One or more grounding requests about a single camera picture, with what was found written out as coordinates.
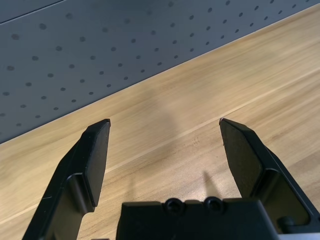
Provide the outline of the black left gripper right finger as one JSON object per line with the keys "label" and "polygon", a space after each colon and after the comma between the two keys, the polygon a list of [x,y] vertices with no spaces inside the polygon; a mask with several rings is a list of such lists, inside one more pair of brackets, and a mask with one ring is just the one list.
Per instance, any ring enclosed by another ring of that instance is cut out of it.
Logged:
{"label": "black left gripper right finger", "polygon": [[259,199],[276,224],[319,225],[320,213],[281,160],[244,124],[222,118],[219,127],[227,162],[243,198]]}

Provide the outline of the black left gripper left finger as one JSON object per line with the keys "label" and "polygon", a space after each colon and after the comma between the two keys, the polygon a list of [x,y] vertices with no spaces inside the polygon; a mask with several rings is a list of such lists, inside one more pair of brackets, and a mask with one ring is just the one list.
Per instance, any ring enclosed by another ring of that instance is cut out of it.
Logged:
{"label": "black left gripper left finger", "polygon": [[77,239],[84,215],[98,206],[110,127],[109,119],[88,126],[61,159],[23,239]]}

